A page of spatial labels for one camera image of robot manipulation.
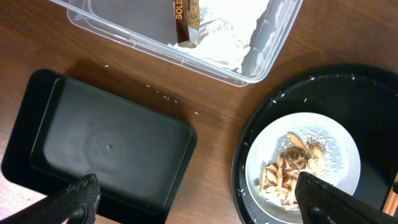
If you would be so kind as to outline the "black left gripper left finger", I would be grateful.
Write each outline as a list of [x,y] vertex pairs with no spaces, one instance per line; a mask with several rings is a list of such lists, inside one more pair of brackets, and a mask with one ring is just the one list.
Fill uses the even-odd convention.
[[98,179],[95,174],[88,174],[66,189],[1,220],[1,223],[94,223],[100,200]]

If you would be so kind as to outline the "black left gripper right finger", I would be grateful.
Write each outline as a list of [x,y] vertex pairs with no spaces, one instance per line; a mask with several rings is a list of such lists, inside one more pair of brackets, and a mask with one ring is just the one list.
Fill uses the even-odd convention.
[[308,172],[299,174],[295,196],[303,224],[397,224],[397,219],[392,216]]

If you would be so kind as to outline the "grey plate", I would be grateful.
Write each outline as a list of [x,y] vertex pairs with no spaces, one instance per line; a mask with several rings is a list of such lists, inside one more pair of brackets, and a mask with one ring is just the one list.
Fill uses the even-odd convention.
[[361,160],[353,138],[335,120],[316,113],[293,113],[276,119],[260,129],[243,164],[241,196],[252,202],[254,223],[301,223],[298,210],[286,211],[281,195],[260,191],[262,171],[277,162],[277,156],[294,146],[289,134],[295,134],[306,146],[319,146],[322,159],[308,169],[313,175],[353,195],[359,182]]

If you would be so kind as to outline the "peanut shells and rice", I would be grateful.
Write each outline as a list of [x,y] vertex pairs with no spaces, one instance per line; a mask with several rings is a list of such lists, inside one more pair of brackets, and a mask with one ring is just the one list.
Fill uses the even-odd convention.
[[336,185],[348,168],[339,142],[323,127],[288,131],[277,153],[276,161],[262,170],[259,195],[286,211],[299,209],[295,188],[301,172]]

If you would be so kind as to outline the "wooden chopstick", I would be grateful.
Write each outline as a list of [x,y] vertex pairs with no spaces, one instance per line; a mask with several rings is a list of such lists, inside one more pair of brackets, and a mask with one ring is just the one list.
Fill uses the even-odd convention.
[[390,188],[389,194],[385,201],[382,211],[390,216],[394,216],[397,210],[397,178],[398,175],[395,176],[394,182]]

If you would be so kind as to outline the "white napkin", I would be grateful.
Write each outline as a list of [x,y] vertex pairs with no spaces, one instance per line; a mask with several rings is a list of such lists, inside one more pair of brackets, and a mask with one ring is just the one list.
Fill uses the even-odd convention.
[[199,0],[197,46],[192,49],[178,44],[169,46],[217,67],[241,73],[257,20],[268,3],[269,0]]

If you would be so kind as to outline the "gold snack wrapper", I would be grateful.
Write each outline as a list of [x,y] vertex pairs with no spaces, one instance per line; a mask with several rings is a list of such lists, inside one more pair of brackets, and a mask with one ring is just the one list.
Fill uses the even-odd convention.
[[197,47],[200,28],[199,0],[174,0],[177,45],[188,49]]

